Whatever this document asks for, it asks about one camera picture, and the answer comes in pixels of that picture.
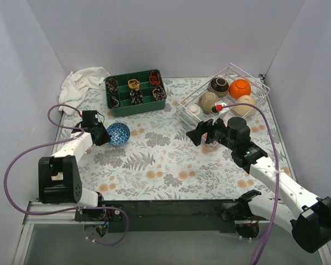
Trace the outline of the blue patterned bowl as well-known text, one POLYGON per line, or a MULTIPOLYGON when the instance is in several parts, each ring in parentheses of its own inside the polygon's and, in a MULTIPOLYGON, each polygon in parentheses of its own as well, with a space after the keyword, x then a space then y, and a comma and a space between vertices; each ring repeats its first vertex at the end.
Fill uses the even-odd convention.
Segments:
POLYGON ((127 143, 131 135, 129 127, 124 123, 113 123, 106 130, 110 136, 109 143, 113 146, 127 143))

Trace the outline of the olive brown bowl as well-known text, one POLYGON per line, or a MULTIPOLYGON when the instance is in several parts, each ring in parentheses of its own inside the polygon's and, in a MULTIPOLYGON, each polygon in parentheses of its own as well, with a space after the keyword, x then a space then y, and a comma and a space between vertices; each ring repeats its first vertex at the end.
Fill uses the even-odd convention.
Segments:
POLYGON ((211 113, 212 107, 215 106, 215 103, 219 102, 220 98, 217 96, 217 94, 213 92, 206 92, 202 94, 198 100, 198 105, 201 107, 201 109, 204 112, 211 113))

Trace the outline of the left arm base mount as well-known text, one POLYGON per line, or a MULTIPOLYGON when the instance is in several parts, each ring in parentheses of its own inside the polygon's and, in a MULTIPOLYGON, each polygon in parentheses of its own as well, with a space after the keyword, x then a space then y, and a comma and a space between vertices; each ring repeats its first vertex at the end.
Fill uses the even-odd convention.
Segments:
POLYGON ((88 236, 102 238, 109 233, 123 233, 125 231, 125 218, 120 212, 124 210, 122 204, 100 203, 102 207, 114 207, 118 210, 77 210, 74 221, 84 223, 84 231, 88 236))

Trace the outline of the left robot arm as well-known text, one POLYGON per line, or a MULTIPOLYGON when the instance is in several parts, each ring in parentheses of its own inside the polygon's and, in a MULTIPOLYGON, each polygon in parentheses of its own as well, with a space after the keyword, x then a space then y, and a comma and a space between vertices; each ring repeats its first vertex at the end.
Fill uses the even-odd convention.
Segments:
POLYGON ((106 207, 98 202, 99 193, 82 186, 78 162, 92 146, 101 146, 111 136, 98 120, 96 110, 82 111, 82 121, 72 130, 72 140, 51 157, 38 163, 39 200, 44 204, 88 206, 87 214, 95 221, 106 216, 106 207))

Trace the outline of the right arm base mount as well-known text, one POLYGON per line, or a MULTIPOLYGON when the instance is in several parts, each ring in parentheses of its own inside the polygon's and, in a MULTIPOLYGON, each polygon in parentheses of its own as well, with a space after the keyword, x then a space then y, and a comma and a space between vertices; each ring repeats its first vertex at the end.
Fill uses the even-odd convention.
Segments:
POLYGON ((220 206, 222 219, 233 221, 235 231, 242 239, 250 241, 261 238, 259 235, 260 217, 254 215, 249 209, 249 202, 259 195, 261 195, 261 192, 253 189, 244 193, 238 199, 222 203, 220 206))

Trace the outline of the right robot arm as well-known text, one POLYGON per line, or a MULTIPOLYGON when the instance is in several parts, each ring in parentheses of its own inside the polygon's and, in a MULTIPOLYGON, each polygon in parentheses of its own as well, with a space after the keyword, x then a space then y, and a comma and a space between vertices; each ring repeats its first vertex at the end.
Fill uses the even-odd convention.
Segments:
POLYGON ((279 172, 267 153, 251 141, 250 129, 243 118, 201 121, 194 130, 186 133, 195 146, 214 141, 231 150, 234 163, 260 180, 279 196, 283 204, 274 201, 257 190, 239 197, 238 203, 229 210, 244 219, 254 216, 269 219, 276 213, 274 223, 290 232, 298 245, 313 253, 331 241, 331 198, 320 198, 300 186, 285 172, 279 172))

